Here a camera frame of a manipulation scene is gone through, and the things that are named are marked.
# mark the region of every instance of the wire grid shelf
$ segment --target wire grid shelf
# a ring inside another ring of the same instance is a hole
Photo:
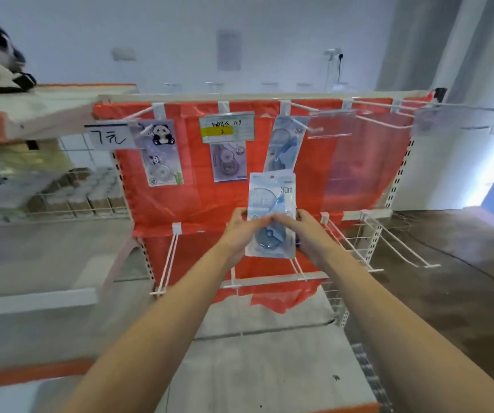
[[[84,134],[0,145],[0,225],[128,218],[115,168]]]

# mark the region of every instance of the electrical outlet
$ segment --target electrical outlet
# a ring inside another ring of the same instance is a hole
[[[114,61],[136,61],[136,52],[133,48],[115,47],[111,50]]]

